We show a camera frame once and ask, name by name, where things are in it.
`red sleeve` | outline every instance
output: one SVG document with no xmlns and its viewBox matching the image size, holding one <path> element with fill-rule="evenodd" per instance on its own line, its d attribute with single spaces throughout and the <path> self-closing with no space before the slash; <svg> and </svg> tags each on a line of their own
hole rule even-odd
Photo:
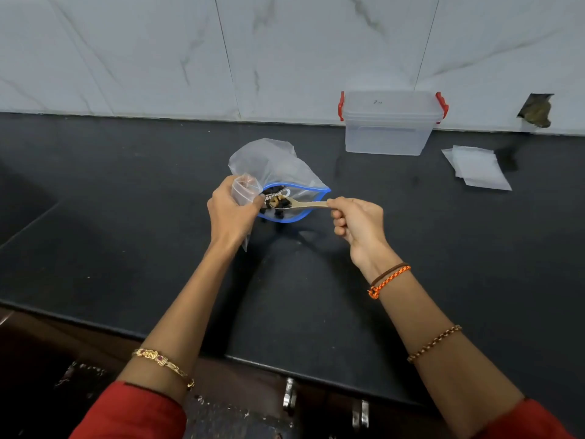
<svg viewBox="0 0 585 439">
<path fill-rule="evenodd" d="M 181 439 L 186 415 L 171 398 L 116 381 L 95 401 L 69 439 Z"/>
<path fill-rule="evenodd" d="M 542 405 L 526 399 L 480 431 L 475 439 L 574 439 Z"/>
</svg>

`plastic container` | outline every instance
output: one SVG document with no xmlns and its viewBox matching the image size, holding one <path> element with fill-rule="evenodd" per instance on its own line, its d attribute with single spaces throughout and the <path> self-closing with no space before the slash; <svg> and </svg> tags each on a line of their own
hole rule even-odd
<svg viewBox="0 0 585 439">
<path fill-rule="evenodd" d="M 420 155 L 435 124 L 448 110 L 440 92 L 342 92 L 339 118 L 345 121 L 345 150 Z"/>
</svg>

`orange thread bracelet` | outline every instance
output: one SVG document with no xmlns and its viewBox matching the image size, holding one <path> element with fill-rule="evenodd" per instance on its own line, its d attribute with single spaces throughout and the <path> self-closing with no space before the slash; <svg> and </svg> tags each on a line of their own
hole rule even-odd
<svg viewBox="0 0 585 439">
<path fill-rule="evenodd" d="M 372 299 L 377 299 L 380 296 L 380 290 L 388 285 L 392 280 L 396 279 L 400 274 L 408 271 L 410 269 L 410 265 L 403 266 L 390 277 L 388 277 L 384 282 L 380 283 L 379 286 L 372 286 L 367 293 L 370 295 Z"/>
</svg>

